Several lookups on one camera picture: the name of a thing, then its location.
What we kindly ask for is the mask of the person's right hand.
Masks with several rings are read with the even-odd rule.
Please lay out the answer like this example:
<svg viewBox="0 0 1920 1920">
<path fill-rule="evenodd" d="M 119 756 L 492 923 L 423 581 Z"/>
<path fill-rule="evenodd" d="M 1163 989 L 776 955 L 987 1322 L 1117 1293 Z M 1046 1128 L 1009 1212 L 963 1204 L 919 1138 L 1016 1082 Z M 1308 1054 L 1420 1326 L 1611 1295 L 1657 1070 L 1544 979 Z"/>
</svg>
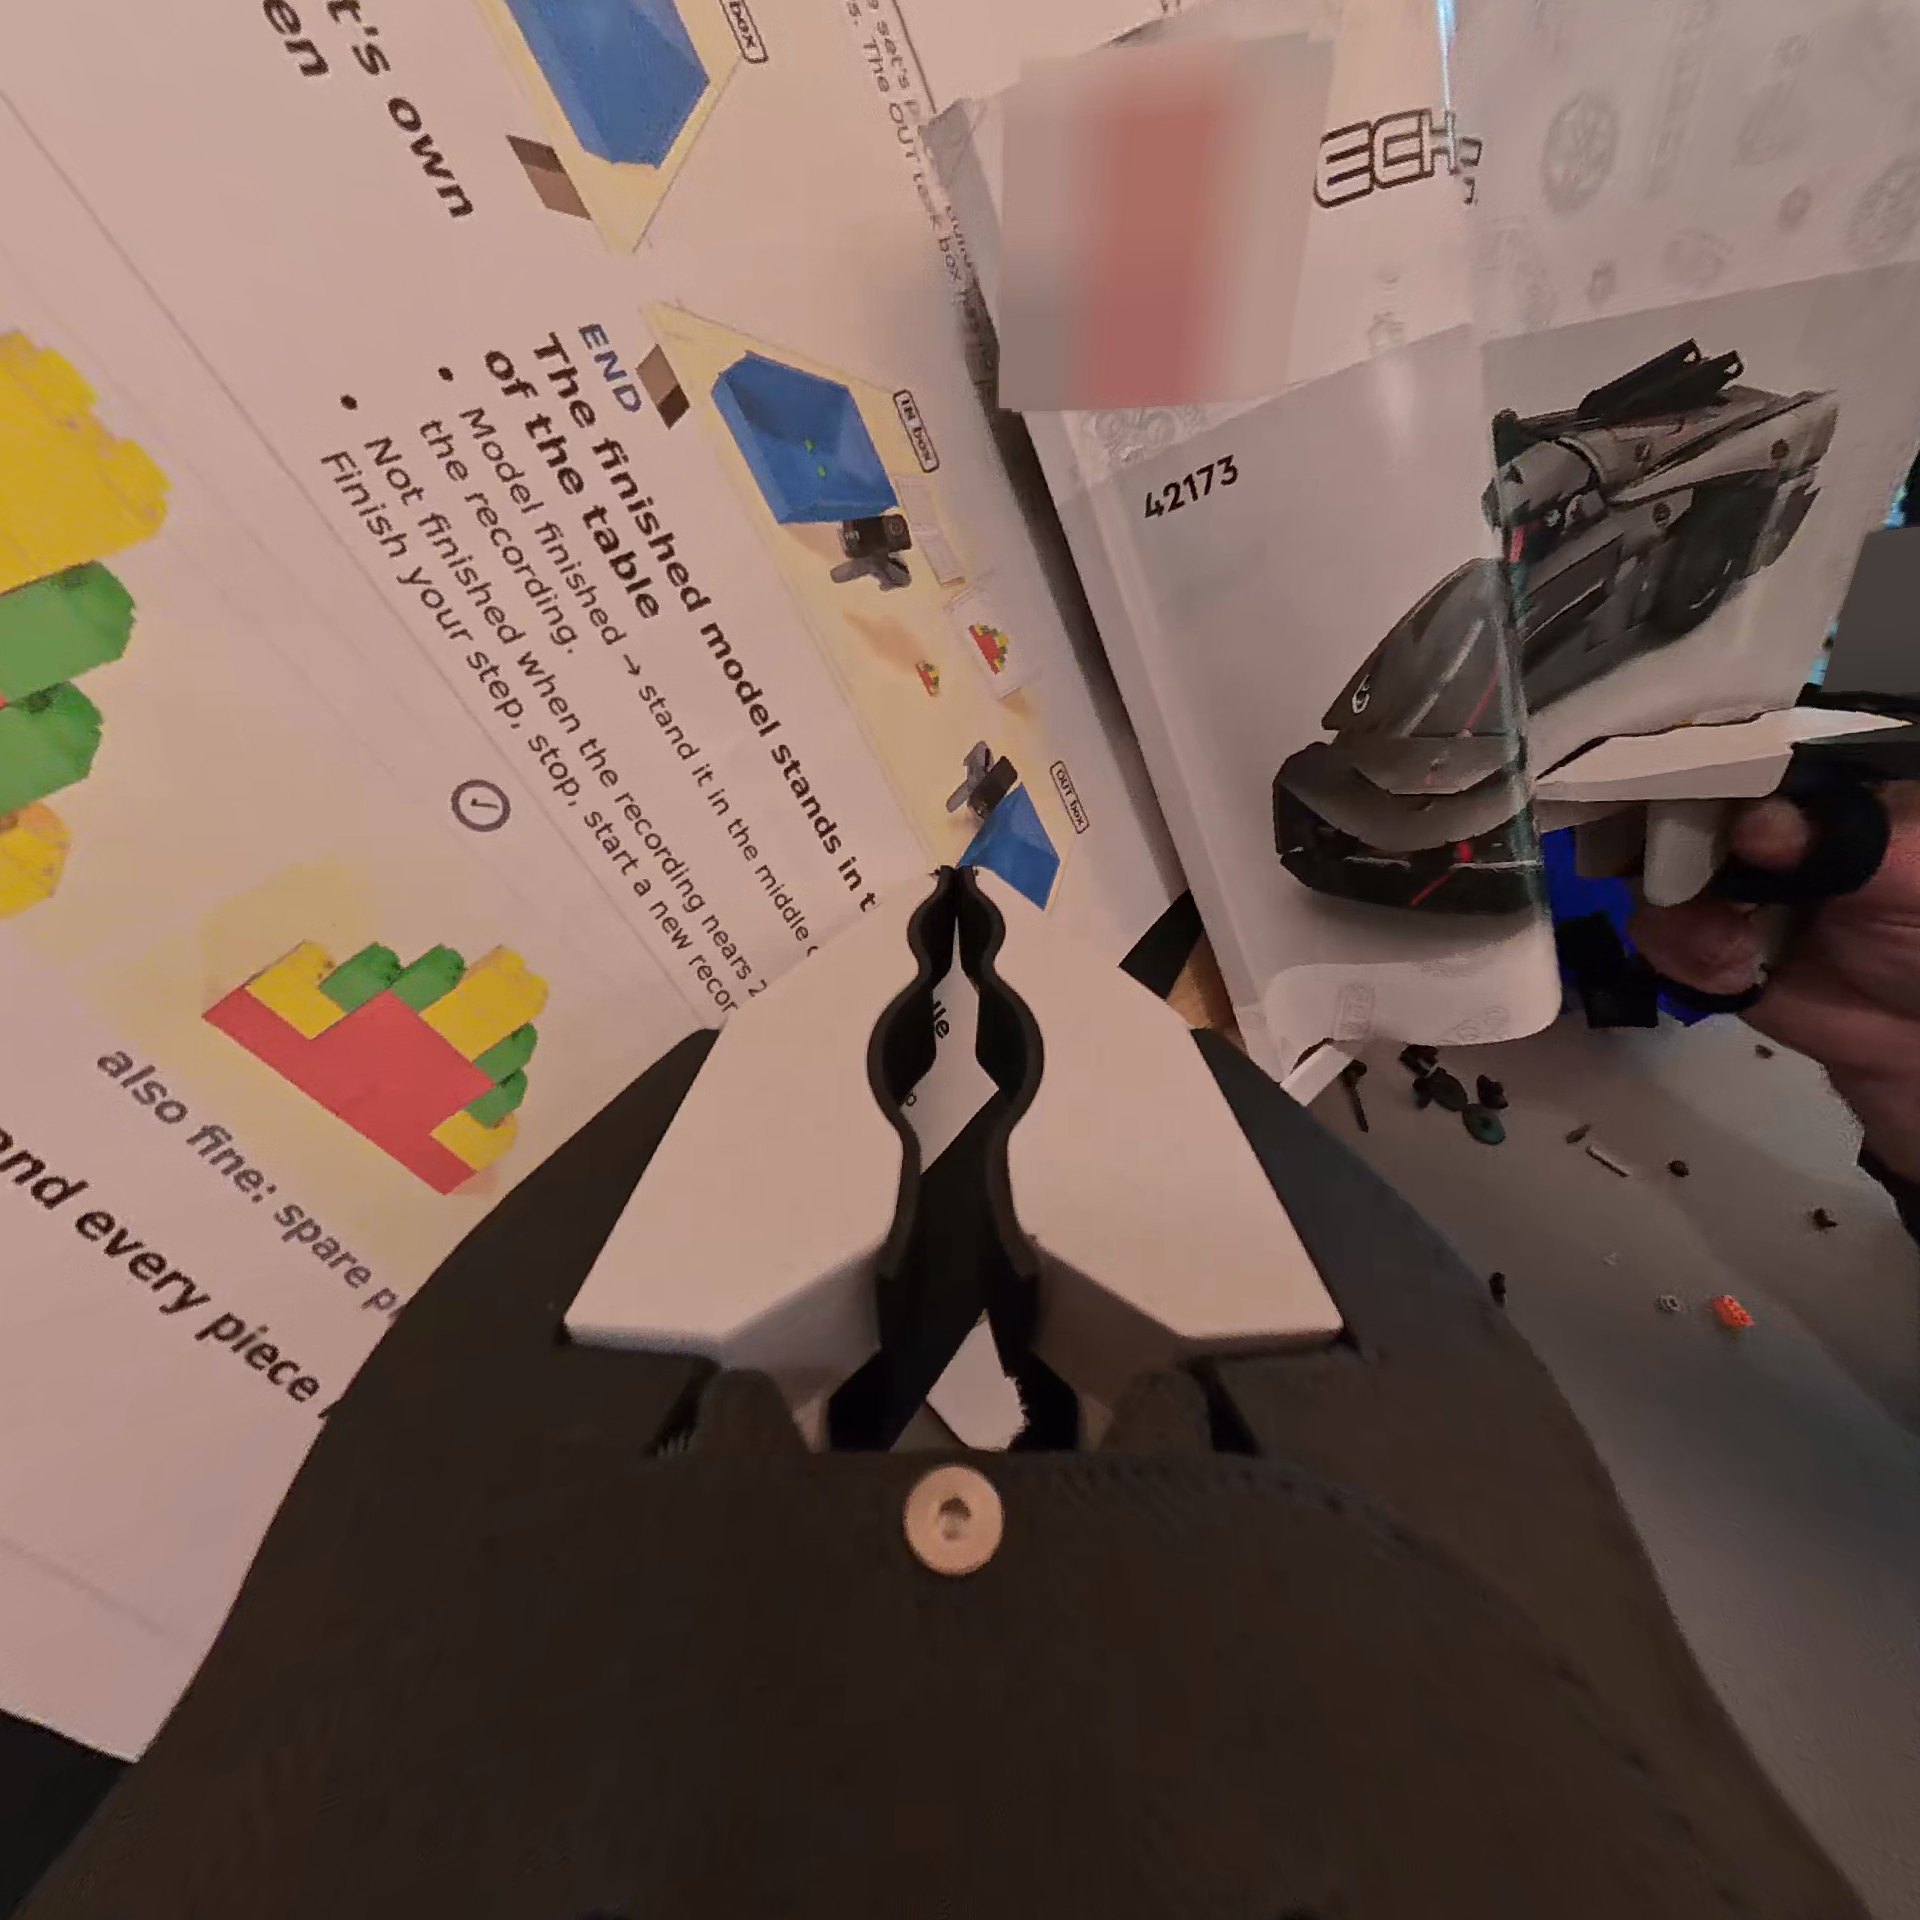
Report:
<svg viewBox="0 0 1920 1920">
<path fill-rule="evenodd" d="M 1764 907 L 1694 895 L 1645 902 L 1632 942 L 1669 981 L 1747 997 L 1744 1020 L 1811 1059 L 1860 1127 L 1863 1167 L 1916 1204 L 1918 787 L 1881 790 L 1887 847 L 1870 879 L 1774 926 Z"/>
</svg>

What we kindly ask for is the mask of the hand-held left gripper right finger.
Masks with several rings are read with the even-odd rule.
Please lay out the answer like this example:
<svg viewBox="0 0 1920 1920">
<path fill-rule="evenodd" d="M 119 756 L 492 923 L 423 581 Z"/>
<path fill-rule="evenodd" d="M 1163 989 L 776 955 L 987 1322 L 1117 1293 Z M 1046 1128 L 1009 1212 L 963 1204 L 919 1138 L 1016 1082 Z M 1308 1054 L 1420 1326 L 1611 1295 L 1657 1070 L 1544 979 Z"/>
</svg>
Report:
<svg viewBox="0 0 1920 1920">
<path fill-rule="evenodd" d="M 992 1086 L 990 1323 L 1036 1444 L 1141 1375 L 1318 1354 L 1342 1309 L 1196 1031 L 992 872 L 955 879 Z"/>
</svg>

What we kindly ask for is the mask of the scattered small lego pieces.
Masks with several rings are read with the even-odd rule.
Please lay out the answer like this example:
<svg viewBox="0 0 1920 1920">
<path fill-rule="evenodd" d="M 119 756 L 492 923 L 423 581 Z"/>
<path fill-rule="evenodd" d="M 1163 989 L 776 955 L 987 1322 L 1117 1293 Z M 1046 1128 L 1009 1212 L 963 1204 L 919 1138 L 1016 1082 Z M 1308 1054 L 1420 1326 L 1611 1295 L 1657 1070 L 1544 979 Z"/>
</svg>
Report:
<svg viewBox="0 0 1920 1920">
<path fill-rule="evenodd" d="M 1871 1194 L 1679 1099 L 1647 1071 L 1679 1039 L 1379 1044 L 1320 1104 L 1511 1315 L 1587 1298 L 1736 1334 L 1764 1293 L 1839 1277 Z"/>
</svg>

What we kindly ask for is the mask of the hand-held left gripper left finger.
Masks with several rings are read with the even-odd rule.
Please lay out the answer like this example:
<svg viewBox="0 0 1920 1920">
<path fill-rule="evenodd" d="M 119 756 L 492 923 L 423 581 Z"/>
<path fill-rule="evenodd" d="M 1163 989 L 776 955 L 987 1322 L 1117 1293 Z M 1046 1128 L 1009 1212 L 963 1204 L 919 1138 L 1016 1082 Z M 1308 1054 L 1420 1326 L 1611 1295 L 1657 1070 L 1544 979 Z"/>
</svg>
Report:
<svg viewBox="0 0 1920 1920">
<path fill-rule="evenodd" d="M 979 1111 L 953 871 L 879 900 L 733 1013 L 565 1315 L 587 1349 L 713 1359 L 825 1400 L 879 1344 L 876 1272 L 910 1162 Z"/>
</svg>

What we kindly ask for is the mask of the printed task instruction sheet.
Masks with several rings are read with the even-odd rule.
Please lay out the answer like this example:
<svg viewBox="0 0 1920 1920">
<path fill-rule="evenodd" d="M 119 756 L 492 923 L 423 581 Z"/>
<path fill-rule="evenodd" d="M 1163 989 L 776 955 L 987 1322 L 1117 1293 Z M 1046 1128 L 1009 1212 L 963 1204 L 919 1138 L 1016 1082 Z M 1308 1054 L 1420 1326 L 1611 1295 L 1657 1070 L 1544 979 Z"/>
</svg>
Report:
<svg viewBox="0 0 1920 1920">
<path fill-rule="evenodd" d="M 933 866 L 1182 891 L 920 42 L 5 4 L 5 1714 L 132 1760 L 444 1255 Z"/>
</svg>

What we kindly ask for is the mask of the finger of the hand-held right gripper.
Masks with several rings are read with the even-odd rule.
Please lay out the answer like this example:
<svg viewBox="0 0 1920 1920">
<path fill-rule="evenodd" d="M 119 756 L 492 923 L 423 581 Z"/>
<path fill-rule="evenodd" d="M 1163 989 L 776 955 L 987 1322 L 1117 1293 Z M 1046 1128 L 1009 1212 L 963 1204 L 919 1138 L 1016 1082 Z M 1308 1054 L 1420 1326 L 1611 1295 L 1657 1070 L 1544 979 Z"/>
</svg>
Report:
<svg viewBox="0 0 1920 1920">
<path fill-rule="evenodd" d="M 1904 726 L 1897 712 L 1795 707 L 1727 725 L 1687 725 L 1659 733 L 1608 735 L 1569 762 L 1747 762 L 1811 738 L 1848 735 Z"/>
<path fill-rule="evenodd" d="M 1900 735 L 1900 728 L 1669 728 L 1617 733 L 1555 763 L 1532 782 L 1532 802 L 1757 799 L 1804 744 Z"/>
</svg>

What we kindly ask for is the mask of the lego instruction booklet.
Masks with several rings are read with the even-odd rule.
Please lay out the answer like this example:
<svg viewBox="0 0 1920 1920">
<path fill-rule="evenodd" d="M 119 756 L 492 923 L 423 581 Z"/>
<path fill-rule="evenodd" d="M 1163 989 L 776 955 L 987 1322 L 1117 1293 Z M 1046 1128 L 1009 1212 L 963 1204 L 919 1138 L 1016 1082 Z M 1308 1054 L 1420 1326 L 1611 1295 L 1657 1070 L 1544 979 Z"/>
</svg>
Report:
<svg viewBox="0 0 1920 1920">
<path fill-rule="evenodd" d="M 910 4 L 1271 1071 L 1560 1013 L 1532 802 L 1801 707 L 1916 453 L 1916 4 Z"/>
</svg>

